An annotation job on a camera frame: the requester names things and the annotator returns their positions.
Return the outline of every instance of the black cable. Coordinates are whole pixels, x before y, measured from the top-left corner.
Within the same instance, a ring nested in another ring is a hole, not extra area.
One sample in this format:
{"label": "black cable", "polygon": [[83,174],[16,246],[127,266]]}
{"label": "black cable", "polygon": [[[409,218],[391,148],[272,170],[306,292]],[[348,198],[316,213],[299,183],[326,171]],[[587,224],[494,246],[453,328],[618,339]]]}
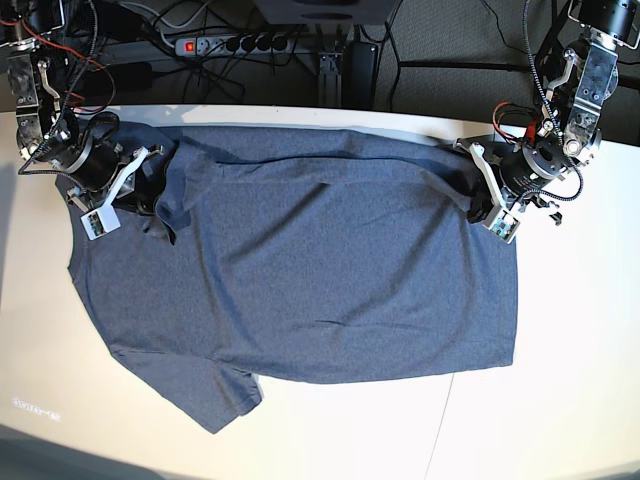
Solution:
{"label": "black cable", "polygon": [[[231,58],[233,57],[233,55],[219,55],[219,56],[215,56],[215,57],[211,57],[208,58],[206,61],[210,62],[211,60],[220,60],[221,58]],[[235,58],[236,62],[249,62],[249,63],[256,63],[258,65],[266,65],[266,66],[273,66],[273,67],[286,67],[287,65],[289,65],[289,63],[291,63],[289,60],[287,60],[285,63],[271,63],[271,62],[265,62],[264,60],[256,60],[254,58]],[[168,72],[154,72],[153,73],[153,79],[156,80],[158,78],[163,78],[163,77],[167,77],[169,75],[175,75],[176,73],[180,73],[180,72],[184,72],[185,70],[191,70],[191,67],[181,67],[181,68],[176,68],[175,70],[169,70]]]}
{"label": "black cable", "polygon": [[[393,10],[393,12],[391,12],[391,15],[389,16],[389,25],[391,25],[393,27],[393,23],[396,21],[396,17],[398,16],[398,12],[400,11],[400,7],[402,7],[402,4],[404,3],[404,0],[400,0],[400,2],[398,3],[398,5],[396,5],[396,8]],[[385,43],[387,43],[389,41],[389,32],[385,29],[385,34],[382,37],[381,40],[377,40],[375,38],[373,38],[371,35],[369,35],[369,33],[367,32],[367,30],[365,29],[364,25],[360,25],[360,31],[362,32],[362,35],[364,35],[364,37],[369,40],[372,43],[377,43],[378,45],[383,45]]]}
{"label": "black cable", "polygon": [[[390,29],[393,28],[393,24],[396,21],[396,17],[398,16],[398,12],[400,11],[400,7],[402,7],[403,3],[404,3],[404,0],[400,0],[400,3],[398,3],[396,9],[393,11],[391,16],[389,17],[389,22],[388,23],[389,23]],[[371,37],[367,37],[366,31],[365,31],[365,29],[364,29],[364,27],[362,25],[360,26],[360,29],[362,30],[362,34],[365,35],[365,38],[367,38],[367,40],[369,40]],[[383,39],[387,38],[386,33],[387,33],[387,30],[386,30],[386,25],[385,25],[385,36],[383,37]],[[385,47],[386,44],[387,44],[386,41],[382,42],[380,44],[380,52],[378,53],[378,65],[376,65],[376,71],[375,71],[374,79],[373,79],[375,85],[378,84],[378,78],[380,77],[380,68],[382,67],[382,58],[383,58],[383,55],[384,55],[384,47]]]}
{"label": "black cable", "polygon": [[111,105],[111,102],[113,102],[113,99],[116,96],[116,81],[114,80],[113,75],[111,75],[111,72],[109,71],[108,67],[104,67],[102,70],[107,75],[107,77],[109,77],[109,82],[111,82],[111,96],[109,97],[109,100],[107,100],[107,102],[104,105],[102,105],[100,108],[96,110],[92,110],[90,112],[76,112],[75,115],[88,116],[88,115],[95,115],[97,113],[101,113],[104,110],[106,110],[109,107],[109,105]]}
{"label": "black cable", "polygon": [[[233,52],[233,54],[231,56],[228,57],[224,57],[227,59],[227,61],[224,63],[224,65],[222,66],[222,68],[220,69],[220,73],[217,74],[218,76],[218,81],[216,83],[214,83],[213,85],[210,85],[209,88],[207,89],[206,94],[204,95],[204,99],[202,103],[205,103],[207,98],[209,98],[209,95],[211,95],[211,91],[213,90],[213,87],[217,87],[219,82],[226,80],[226,76],[225,76],[225,72],[227,71],[227,68],[229,67],[229,65],[231,65],[231,61],[233,58],[235,58],[236,52]],[[245,54],[243,55],[243,57],[246,57],[247,55],[249,55],[249,52],[245,52]]]}
{"label": "black cable", "polygon": [[572,4],[572,0],[567,0],[556,19],[551,23],[551,27],[547,31],[544,40],[540,44],[536,57],[536,69],[540,71],[542,69],[542,62],[546,58],[547,54],[551,52],[554,43],[558,39],[558,35],[564,28],[569,19],[569,7]]}
{"label": "black cable", "polygon": [[[176,62],[181,63],[182,65],[185,65],[186,67],[189,68],[199,68],[199,62],[191,60],[189,58],[186,57],[181,57],[179,55],[177,55],[172,49],[170,49],[167,45],[164,44],[164,42],[160,39],[159,34],[156,30],[150,29],[150,31],[145,32],[146,33],[146,38],[149,41],[149,43],[151,43],[151,45],[153,45],[155,48],[157,48],[158,50],[160,50],[162,53],[164,53],[165,55],[167,55],[168,57],[171,57],[172,59],[174,59]],[[217,80],[219,80],[219,75],[216,75],[214,72],[211,72],[209,70],[203,70],[202,71],[202,75],[204,75],[204,77],[209,81],[209,82],[216,82]],[[235,85],[238,88],[240,88],[242,90],[242,94],[244,94],[244,91],[246,90],[245,86],[243,84],[241,84],[240,82],[236,82],[234,80],[228,80],[228,79],[224,79],[225,82],[229,83],[230,85]],[[238,99],[237,97],[234,97],[233,95],[231,95],[222,85],[220,85],[218,83],[217,88],[225,95],[227,96],[229,99],[233,100],[236,103],[242,103],[242,100]]]}
{"label": "black cable", "polygon": [[[558,142],[560,142],[560,145],[562,146],[564,142],[562,140],[562,132],[560,131],[560,125],[558,124],[558,120],[556,119],[556,117],[553,115],[553,111],[551,109],[551,104],[549,103],[549,100],[547,100],[547,97],[544,94],[542,83],[540,82],[540,77],[538,76],[536,64],[533,59],[533,53],[531,52],[531,44],[529,43],[529,27],[528,27],[530,3],[531,3],[531,0],[525,0],[524,8],[522,10],[522,30],[523,30],[523,36],[524,36],[524,44],[527,49],[527,58],[529,59],[529,65],[531,66],[531,73],[533,73],[533,81],[536,85],[536,88],[538,89],[538,93],[540,94],[540,97],[542,98],[542,103],[544,105],[544,108],[547,110],[547,113],[549,114],[549,118],[553,123],[553,130],[556,137],[558,138]],[[531,194],[546,195],[547,197],[553,198],[554,200],[558,200],[560,202],[572,202],[573,200],[577,199],[580,196],[580,194],[582,194],[582,190],[584,188],[584,178],[582,177],[582,172],[580,172],[580,169],[578,168],[576,163],[573,161],[573,159],[568,156],[565,156],[565,158],[569,162],[571,169],[574,172],[576,172],[576,175],[578,175],[578,180],[580,181],[578,191],[575,194],[571,195],[570,197],[563,197],[560,195],[556,195],[555,193],[547,192],[546,190],[543,190],[541,188],[531,188],[523,192],[517,198],[516,202],[520,203],[524,197]]]}
{"label": "black cable", "polygon": [[454,62],[450,60],[404,60],[400,62],[400,66],[402,68],[453,68],[463,70],[490,70],[527,73],[531,75],[531,67],[529,65],[514,65],[511,63]]}
{"label": "black cable", "polygon": [[82,187],[80,182],[78,182],[75,178],[73,178],[71,175],[65,172],[61,172],[59,170],[27,170],[27,168],[29,168],[29,166],[35,160],[37,160],[39,156],[41,156],[43,153],[46,153],[45,151],[49,150],[49,143],[51,139],[54,137],[56,130],[60,126],[60,123],[62,122],[62,119],[65,116],[67,105],[69,104],[69,100],[71,99],[73,90],[75,89],[76,85],[80,81],[80,78],[82,77],[82,75],[84,75],[84,73],[87,71],[87,68],[89,67],[89,62],[94,54],[96,43],[98,41],[98,13],[96,12],[96,8],[95,8],[95,5],[93,4],[93,1],[92,0],[86,0],[86,1],[89,4],[89,7],[91,9],[91,14],[93,17],[93,36],[91,38],[88,55],[85,58],[85,60],[82,62],[81,67],[77,70],[75,76],[73,77],[73,80],[71,81],[71,83],[69,84],[69,87],[67,88],[67,93],[63,97],[62,103],[60,104],[60,114],[58,118],[53,123],[53,125],[45,135],[43,141],[40,143],[40,145],[38,145],[38,147],[33,151],[29,159],[26,160],[25,163],[22,164],[22,166],[18,169],[18,175],[53,175],[53,174],[60,175],[60,176],[71,179],[76,185],[80,186],[81,188],[84,188],[84,187]]}
{"label": "black cable", "polygon": [[189,76],[187,77],[187,80],[184,82],[184,87],[182,88],[182,100],[180,103],[185,104],[187,103],[187,90],[189,89],[189,83],[191,83],[191,78],[193,78],[193,74],[195,72],[195,69],[190,69],[191,71],[189,72]]}
{"label": "black cable", "polygon": [[[206,30],[204,29],[207,26],[207,20],[209,20],[209,9],[204,9],[204,18],[202,19],[202,33],[201,35],[205,35]],[[200,88],[200,81],[202,77],[198,77],[198,88]]]}
{"label": "black cable", "polygon": [[484,8],[487,9],[487,11],[489,11],[491,14],[493,14],[493,16],[496,18],[496,28],[498,29],[498,33],[500,34],[500,39],[502,40],[502,43],[504,44],[504,46],[507,47],[507,48],[510,48],[511,50],[515,50],[516,52],[520,52],[523,55],[526,55],[527,52],[525,52],[524,50],[521,50],[518,47],[514,47],[514,46],[509,45],[507,43],[506,39],[504,38],[504,33],[502,32],[502,28],[500,27],[500,18],[498,17],[498,14],[493,9],[493,7],[491,5],[489,5],[487,0],[480,0],[480,2],[484,6]]}
{"label": "black cable", "polygon": [[[289,54],[289,57],[287,58],[287,61],[282,63],[282,64],[276,64],[275,66],[277,66],[277,67],[286,67],[287,65],[289,65],[291,63],[291,60],[295,56],[296,47],[298,46],[298,41],[300,40],[300,36],[302,35],[302,30],[303,29],[304,29],[304,25],[298,25],[296,39],[293,42],[293,46],[291,47],[291,53]],[[231,59],[233,57],[229,57],[229,61],[225,64],[225,66],[223,67],[222,71],[220,72],[220,77],[226,79],[229,76],[229,74],[231,73],[231,71],[234,68],[236,68],[242,61],[250,60],[250,59],[244,58],[248,54],[249,54],[249,52],[245,53],[243,57],[235,59],[236,61],[235,61],[235,63],[233,65],[230,65],[230,61],[231,61]],[[266,64],[266,65],[270,65],[269,62],[261,62],[261,63]]]}
{"label": "black cable", "polygon": [[162,18],[165,15],[167,15],[169,12],[171,12],[171,10],[173,10],[174,8],[182,5],[183,3],[191,2],[191,1],[197,1],[197,0],[177,0],[176,2],[171,3],[170,5],[166,6],[162,10],[160,10],[160,15],[158,15],[153,20],[153,23],[151,25],[153,26],[153,28],[157,29],[158,28],[158,22],[160,22],[160,20],[162,20]]}
{"label": "black cable", "polygon": [[191,30],[181,30],[175,33],[165,33],[164,36],[167,38],[183,37],[191,33],[203,32],[204,34],[207,30],[229,30],[229,27],[226,27],[225,25],[207,25],[206,27],[192,28]]}
{"label": "black cable", "polygon": [[249,28],[251,27],[251,21],[253,20],[254,15],[258,13],[258,7],[256,7],[255,5],[251,8],[251,11],[249,12],[249,15],[247,15],[247,23],[244,26],[244,30],[248,31]]}
{"label": "black cable", "polygon": [[396,39],[394,38],[393,32],[391,31],[391,25],[389,24],[389,22],[384,22],[384,26],[387,29],[387,34],[389,36],[389,40],[391,41],[391,48],[393,49],[393,55],[396,59],[396,78],[393,81],[391,90],[389,91],[389,111],[393,112],[393,97],[395,96],[396,89],[398,88],[398,84],[400,83],[402,66],[400,62],[400,53],[398,52],[398,45],[396,44]]}

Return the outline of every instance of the t-shirt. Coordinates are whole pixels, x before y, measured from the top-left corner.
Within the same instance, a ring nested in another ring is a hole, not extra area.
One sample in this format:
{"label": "t-shirt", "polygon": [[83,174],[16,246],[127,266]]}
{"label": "t-shirt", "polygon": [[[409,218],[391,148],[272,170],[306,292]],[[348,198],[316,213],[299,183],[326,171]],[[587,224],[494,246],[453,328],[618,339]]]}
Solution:
{"label": "t-shirt", "polygon": [[258,405],[253,374],[511,364],[515,247],[467,222],[471,159],[345,130],[120,130],[175,151],[144,167],[166,174],[157,215],[89,241],[70,207],[69,271],[113,357],[207,430]]}

